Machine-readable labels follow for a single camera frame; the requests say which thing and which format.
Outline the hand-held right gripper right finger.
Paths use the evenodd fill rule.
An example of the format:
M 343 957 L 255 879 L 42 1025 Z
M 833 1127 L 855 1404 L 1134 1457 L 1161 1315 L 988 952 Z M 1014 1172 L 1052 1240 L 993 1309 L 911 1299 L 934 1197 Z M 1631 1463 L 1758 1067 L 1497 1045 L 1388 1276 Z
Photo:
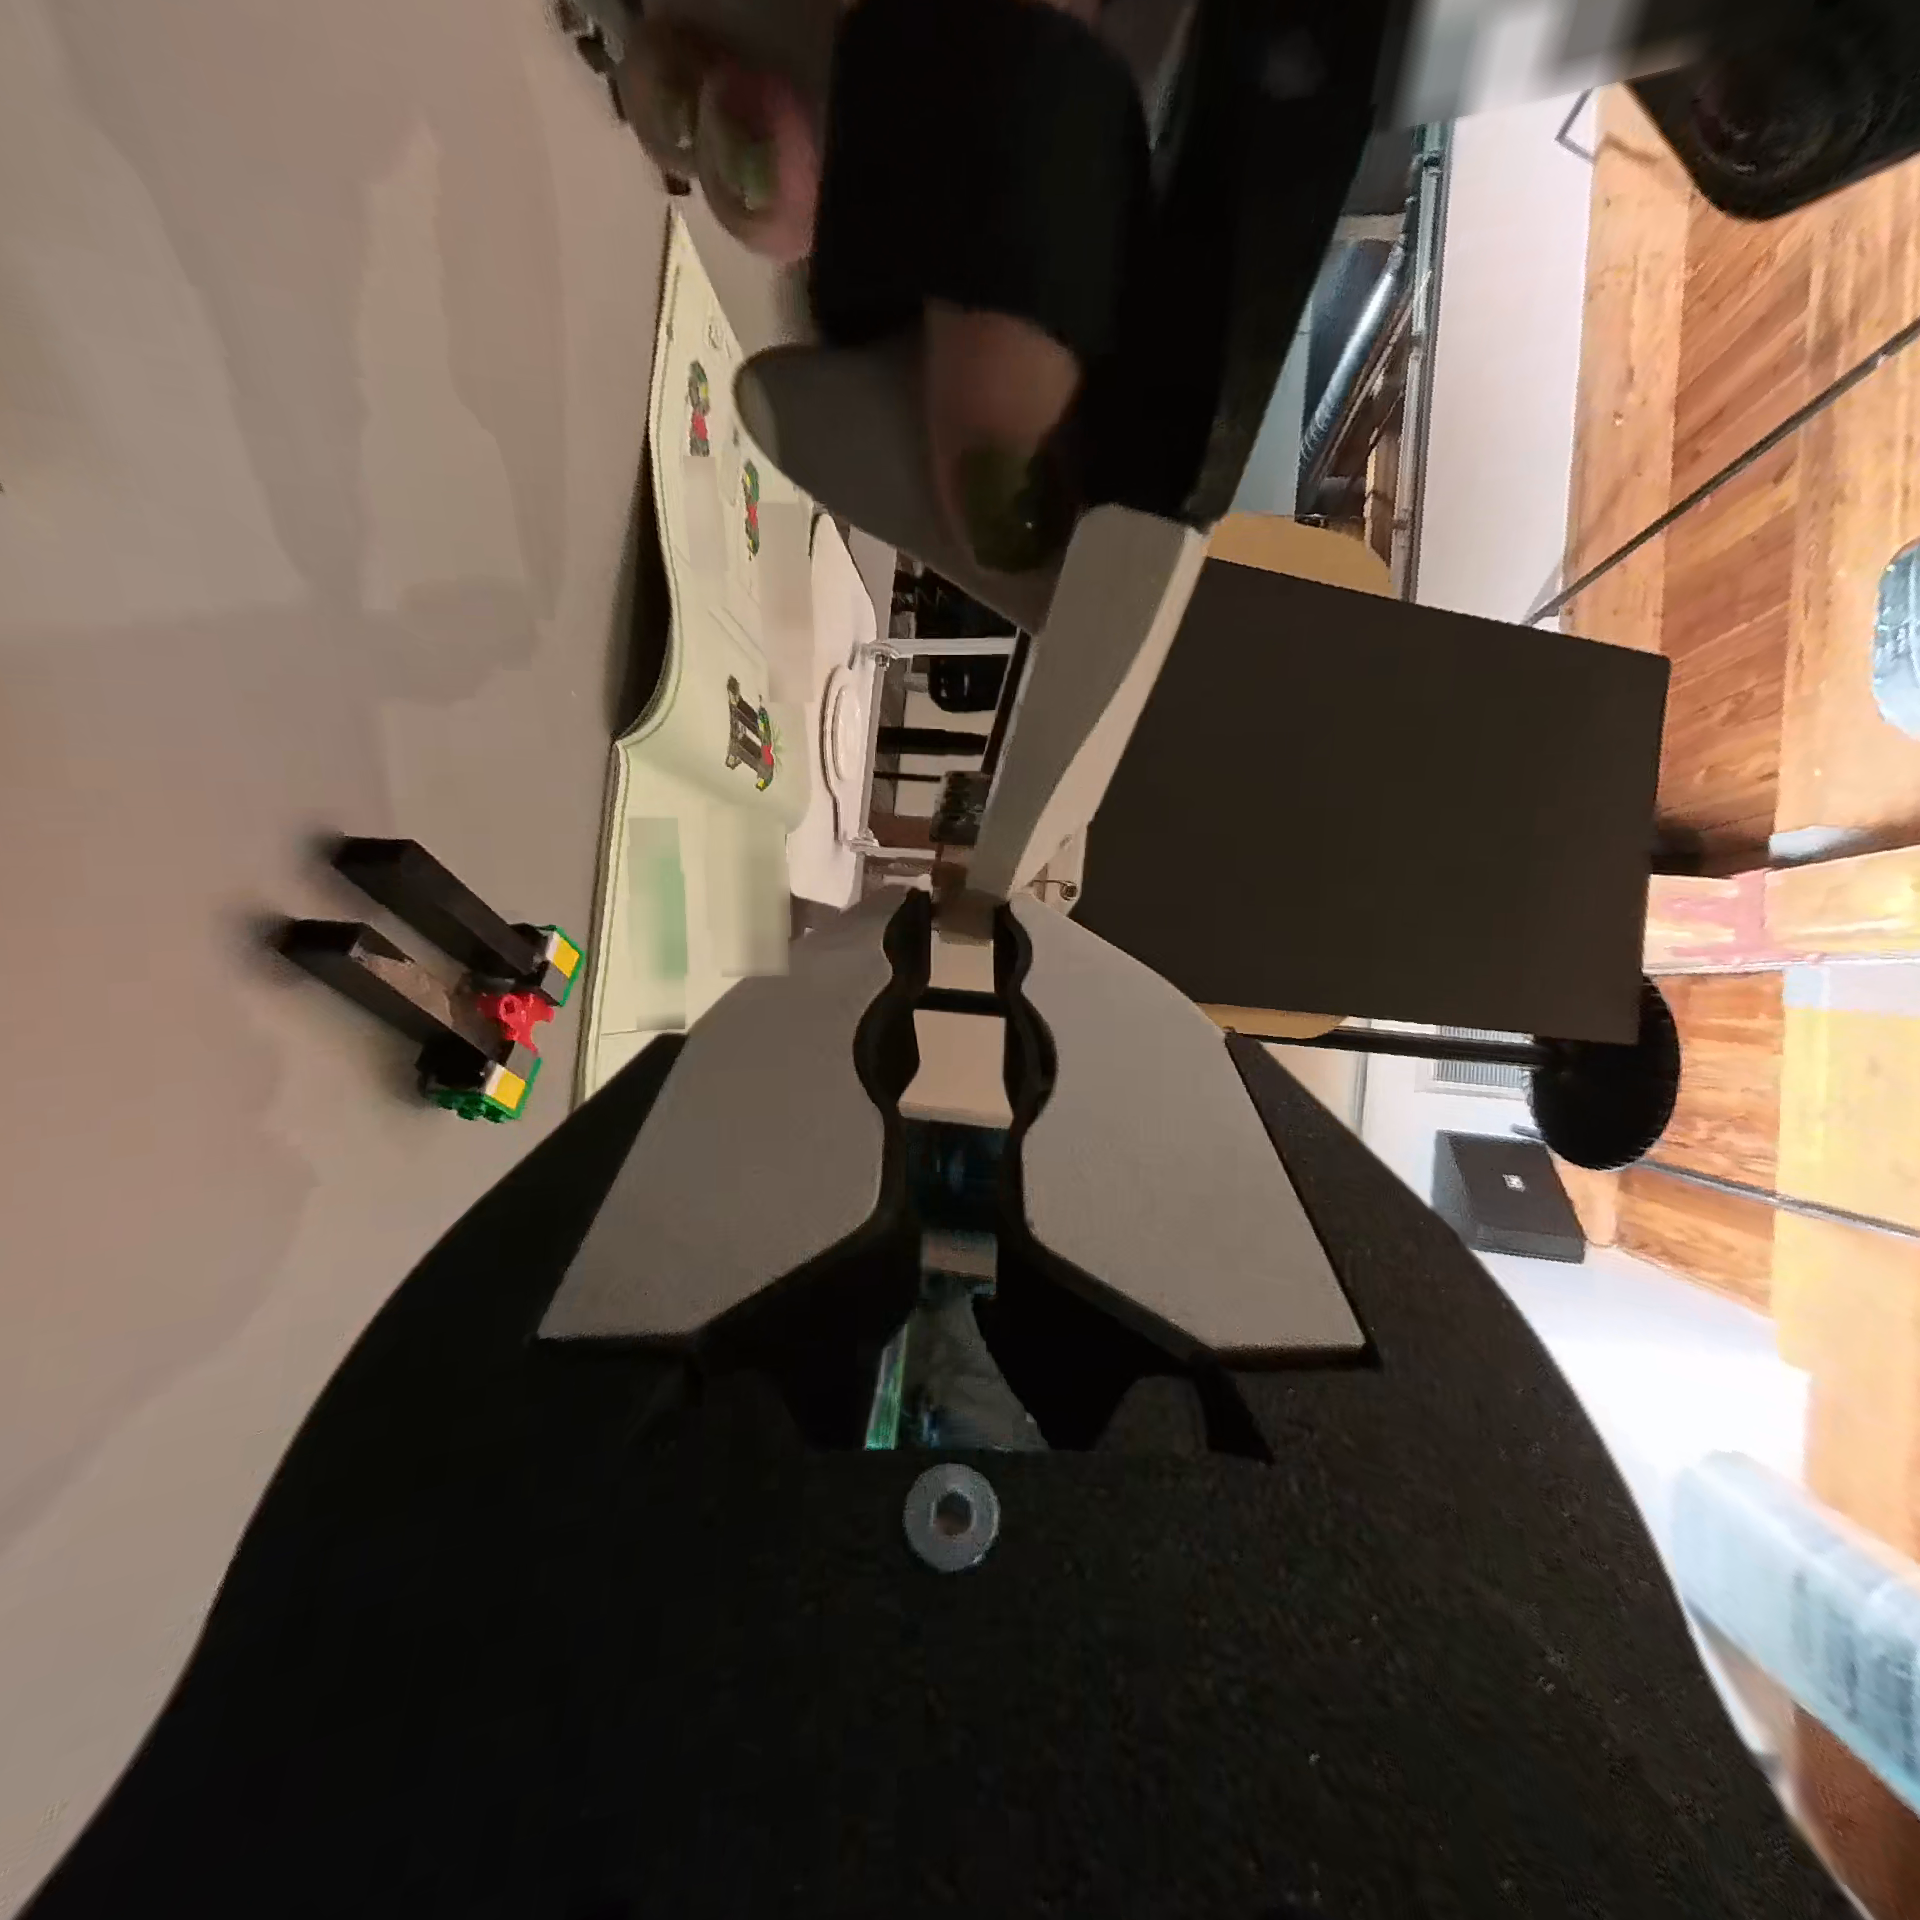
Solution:
M 1013 927 L 1053 1063 L 1018 1149 L 1038 1247 L 1222 1361 L 1360 1354 L 1222 1028 L 1052 905 Z

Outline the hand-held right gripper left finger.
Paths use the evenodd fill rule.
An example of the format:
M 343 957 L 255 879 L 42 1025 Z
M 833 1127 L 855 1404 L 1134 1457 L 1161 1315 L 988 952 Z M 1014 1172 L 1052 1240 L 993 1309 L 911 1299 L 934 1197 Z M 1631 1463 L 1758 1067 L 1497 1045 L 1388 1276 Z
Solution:
M 538 1338 L 696 1336 L 879 1210 L 920 1066 L 920 901 L 873 896 L 685 1034 Z

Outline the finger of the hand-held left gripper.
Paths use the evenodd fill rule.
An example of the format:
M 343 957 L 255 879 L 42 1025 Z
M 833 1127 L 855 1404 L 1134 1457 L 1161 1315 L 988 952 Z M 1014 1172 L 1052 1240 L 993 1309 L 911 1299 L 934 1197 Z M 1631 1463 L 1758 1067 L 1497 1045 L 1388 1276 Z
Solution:
M 1033 639 L 975 842 L 941 911 L 1013 901 L 1093 824 L 1208 555 L 1210 531 L 1096 507 L 1068 545 Z

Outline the grey desk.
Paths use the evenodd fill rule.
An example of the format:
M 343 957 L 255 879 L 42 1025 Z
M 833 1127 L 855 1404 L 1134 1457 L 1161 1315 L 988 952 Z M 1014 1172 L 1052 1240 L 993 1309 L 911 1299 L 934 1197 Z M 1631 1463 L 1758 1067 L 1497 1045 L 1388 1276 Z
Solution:
M 367 1321 L 567 1114 L 271 949 L 585 933 L 668 194 L 552 4 L 4 4 L 4 1915 Z

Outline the person's left hand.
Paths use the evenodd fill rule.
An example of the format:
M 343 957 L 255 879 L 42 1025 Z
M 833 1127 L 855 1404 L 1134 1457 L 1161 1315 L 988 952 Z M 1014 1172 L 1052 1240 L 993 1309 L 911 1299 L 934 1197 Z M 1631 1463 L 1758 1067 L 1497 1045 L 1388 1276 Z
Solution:
M 642 17 L 614 71 L 618 108 L 671 192 L 696 188 L 748 252 L 810 255 L 823 185 L 810 99 L 688 17 Z M 1030 320 L 926 300 L 919 317 L 930 485 L 988 572 L 1052 560 L 1071 523 L 1053 434 L 1080 389 L 1071 353 Z

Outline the white plastic tray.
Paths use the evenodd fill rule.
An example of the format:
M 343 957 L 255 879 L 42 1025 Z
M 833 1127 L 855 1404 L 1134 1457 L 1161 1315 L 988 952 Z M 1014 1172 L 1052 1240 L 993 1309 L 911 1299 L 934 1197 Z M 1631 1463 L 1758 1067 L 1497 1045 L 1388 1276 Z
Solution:
M 848 541 L 815 507 L 781 513 L 764 557 L 777 785 L 800 812 L 785 837 L 788 890 L 846 907 L 858 896 L 886 666 L 878 611 Z

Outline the black panel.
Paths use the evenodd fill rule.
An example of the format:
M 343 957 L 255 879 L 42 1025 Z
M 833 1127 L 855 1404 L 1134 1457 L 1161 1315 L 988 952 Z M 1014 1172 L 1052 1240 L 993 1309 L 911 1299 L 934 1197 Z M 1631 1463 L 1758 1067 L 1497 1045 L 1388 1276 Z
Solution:
M 1198 1004 L 1631 1043 L 1668 676 L 1207 560 L 1071 921 Z

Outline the black speaker box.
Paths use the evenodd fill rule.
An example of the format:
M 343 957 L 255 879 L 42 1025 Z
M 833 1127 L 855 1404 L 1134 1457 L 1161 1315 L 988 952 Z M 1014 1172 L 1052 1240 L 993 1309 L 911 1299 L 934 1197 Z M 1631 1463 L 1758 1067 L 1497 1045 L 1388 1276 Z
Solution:
M 1439 1131 L 1431 1211 L 1477 1256 L 1582 1264 L 1589 1240 L 1540 1140 Z

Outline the building instruction booklet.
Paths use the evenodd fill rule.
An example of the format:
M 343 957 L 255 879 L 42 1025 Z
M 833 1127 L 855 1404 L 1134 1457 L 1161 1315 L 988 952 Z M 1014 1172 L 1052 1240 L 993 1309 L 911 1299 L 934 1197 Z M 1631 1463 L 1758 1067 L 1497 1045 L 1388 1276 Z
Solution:
M 785 842 L 813 770 L 813 505 L 743 424 L 745 360 L 676 213 L 640 515 L 640 555 L 662 572 L 662 657 L 613 748 L 577 1098 L 785 957 Z

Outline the black toy brick model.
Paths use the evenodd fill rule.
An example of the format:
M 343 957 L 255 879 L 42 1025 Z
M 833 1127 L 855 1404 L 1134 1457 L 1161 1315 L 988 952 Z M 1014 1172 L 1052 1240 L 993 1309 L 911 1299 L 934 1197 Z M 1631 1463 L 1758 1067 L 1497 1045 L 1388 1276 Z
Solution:
M 365 919 L 282 919 L 276 956 L 409 1043 L 429 1109 L 474 1123 L 525 1116 L 544 1032 L 582 987 L 588 947 L 561 923 L 508 919 L 415 839 L 337 834 L 326 861 L 431 960 Z

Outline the black caster wheel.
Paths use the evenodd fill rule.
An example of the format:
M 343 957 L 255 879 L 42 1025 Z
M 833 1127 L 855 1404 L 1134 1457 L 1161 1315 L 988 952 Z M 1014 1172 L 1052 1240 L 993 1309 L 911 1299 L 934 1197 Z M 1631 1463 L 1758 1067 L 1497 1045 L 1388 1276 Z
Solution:
M 1693 191 L 1765 224 L 1917 151 L 1914 2 L 1645 4 L 1625 88 Z
M 1638 985 L 1631 1043 L 1543 1040 L 1526 1081 L 1526 1109 L 1562 1163 L 1621 1170 L 1664 1139 L 1681 1081 L 1672 1011 L 1650 977 Z

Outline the metal duct pipe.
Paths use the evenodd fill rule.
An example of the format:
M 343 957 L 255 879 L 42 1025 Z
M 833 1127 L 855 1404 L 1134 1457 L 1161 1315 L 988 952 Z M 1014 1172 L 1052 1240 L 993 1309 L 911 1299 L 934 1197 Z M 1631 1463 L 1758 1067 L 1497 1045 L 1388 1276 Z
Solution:
M 1399 337 L 1410 303 L 1416 241 L 1366 235 L 1334 243 L 1312 290 L 1308 387 L 1296 515 L 1327 515 L 1322 504 L 1336 447 L 1350 432 L 1368 380 Z

